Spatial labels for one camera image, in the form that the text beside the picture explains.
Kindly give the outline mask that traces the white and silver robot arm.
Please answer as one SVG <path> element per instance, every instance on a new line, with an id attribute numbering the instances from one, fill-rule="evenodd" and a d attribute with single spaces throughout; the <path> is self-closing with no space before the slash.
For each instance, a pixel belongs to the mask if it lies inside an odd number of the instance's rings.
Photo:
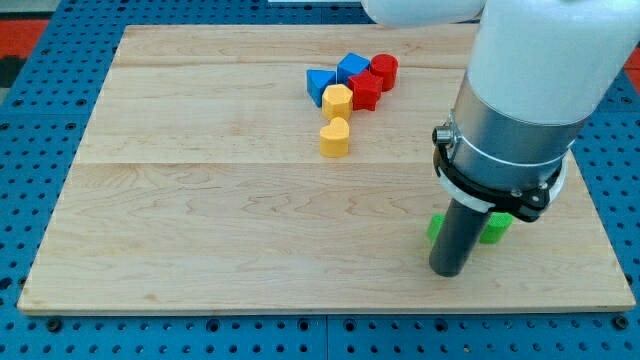
<path id="1" fill-rule="evenodd" d="M 433 132 L 450 220 L 533 222 L 561 191 L 571 145 L 639 40 L 636 0 L 378 1 L 393 28 L 477 20 L 456 102 Z"/>

